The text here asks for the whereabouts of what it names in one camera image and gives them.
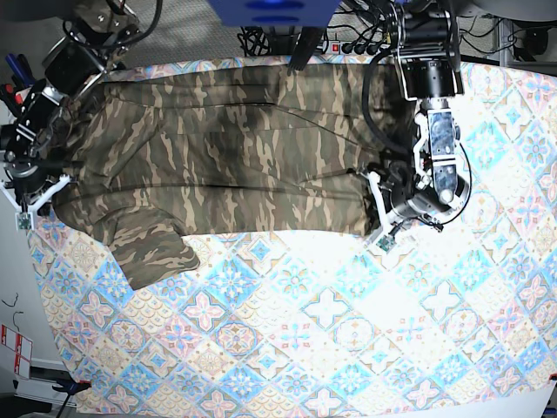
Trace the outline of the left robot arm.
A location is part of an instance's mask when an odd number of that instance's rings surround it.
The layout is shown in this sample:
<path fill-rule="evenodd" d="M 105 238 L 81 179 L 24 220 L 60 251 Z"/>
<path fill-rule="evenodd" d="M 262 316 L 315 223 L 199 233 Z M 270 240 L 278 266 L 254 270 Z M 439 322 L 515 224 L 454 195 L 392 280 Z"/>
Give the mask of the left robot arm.
<path fill-rule="evenodd" d="M 395 222 L 420 220 L 442 227 L 460 216 L 472 194 L 473 175 L 461 174 L 457 156 L 464 154 L 451 101 L 463 94 L 458 24 L 449 1 L 375 1 L 384 16 L 387 47 L 367 65 L 362 111 L 374 135 L 390 152 L 379 178 L 384 204 L 379 211 Z M 414 104 L 407 139 L 380 130 L 370 110 L 372 76 L 379 61 L 391 58 L 402 97 Z"/>

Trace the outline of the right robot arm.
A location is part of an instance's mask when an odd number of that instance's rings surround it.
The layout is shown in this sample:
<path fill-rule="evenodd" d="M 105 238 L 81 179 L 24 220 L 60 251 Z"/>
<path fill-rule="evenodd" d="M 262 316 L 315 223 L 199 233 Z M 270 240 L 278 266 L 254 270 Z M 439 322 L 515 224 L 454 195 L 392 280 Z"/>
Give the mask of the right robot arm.
<path fill-rule="evenodd" d="M 7 85 L 1 99 L 15 119 L 1 127 L 1 166 L 7 176 L 1 193 L 15 210 L 17 228 L 31 230 L 45 216 L 52 197 L 77 180 L 82 162 L 64 154 L 62 128 L 70 108 L 118 67 L 122 56 L 158 26 L 163 4 L 140 30 L 139 19 L 124 1 L 70 1 L 64 37 L 44 60 L 44 78 L 27 76 L 18 57 L 6 60 L 27 89 L 19 99 Z"/>

